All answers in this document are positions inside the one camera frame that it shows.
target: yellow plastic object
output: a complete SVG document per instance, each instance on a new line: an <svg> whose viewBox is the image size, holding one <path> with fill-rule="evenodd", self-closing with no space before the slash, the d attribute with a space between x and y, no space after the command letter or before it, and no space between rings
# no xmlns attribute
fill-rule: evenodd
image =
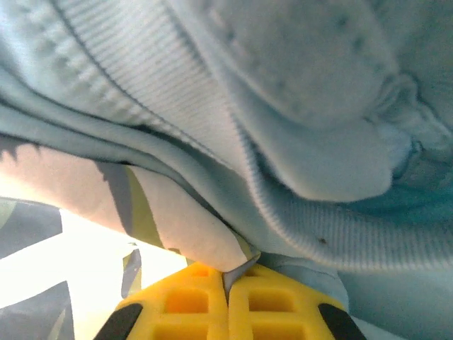
<svg viewBox="0 0 453 340"><path fill-rule="evenodd" d="M260 265L233 284L227 306L222 274L199 263L128 297L117 310L135 303L143 309L127 340L335 340L318 306L342 309Z"/></svg>

